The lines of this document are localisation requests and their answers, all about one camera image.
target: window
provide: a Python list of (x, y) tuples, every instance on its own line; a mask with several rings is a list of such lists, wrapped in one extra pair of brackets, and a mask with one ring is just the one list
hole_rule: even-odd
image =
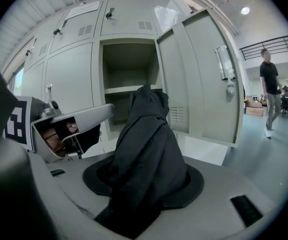
[(22, 94), (22, 81), (23, 81), (24, 68), (22, 68), (15, 76), (14, 95), (20, 96)]

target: open locker door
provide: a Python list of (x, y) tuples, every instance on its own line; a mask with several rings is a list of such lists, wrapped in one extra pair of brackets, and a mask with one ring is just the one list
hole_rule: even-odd
[(242, 81), (232, 46), (208, 10), (156, 40), (169, 124), (194, 138), (236, 147), (242, 125)]

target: short hair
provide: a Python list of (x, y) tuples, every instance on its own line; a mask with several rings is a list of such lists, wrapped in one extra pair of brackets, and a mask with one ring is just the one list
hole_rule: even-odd
[(265, 48), (260, 51), (260, 55), (262, 55), (262, 57), (264, 55), (264, 52), (267, 52), (267, 50)]

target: gray pants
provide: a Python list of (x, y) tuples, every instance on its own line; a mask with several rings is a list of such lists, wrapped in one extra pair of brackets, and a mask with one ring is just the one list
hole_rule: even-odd
[(272, 123), (278, 117), (280, 113), (280, 96), (279, 94), (273, 95), (268, 93), (267, 94), (267, 120), (266, 120), (266, 129), (268, 131), (272, 130)]

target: white sneaker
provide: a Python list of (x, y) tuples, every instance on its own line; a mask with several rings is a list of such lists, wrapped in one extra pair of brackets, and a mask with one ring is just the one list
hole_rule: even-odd
[(270, 139), (270, 138), (272, 137), (272, 135), (271, 135), (270, 132), (271, 132), (270, 130), (266, 130), (266, 129), (265, 129), (265, 136), (266, 136), (266, 138), (268, 138), (268, 139)]

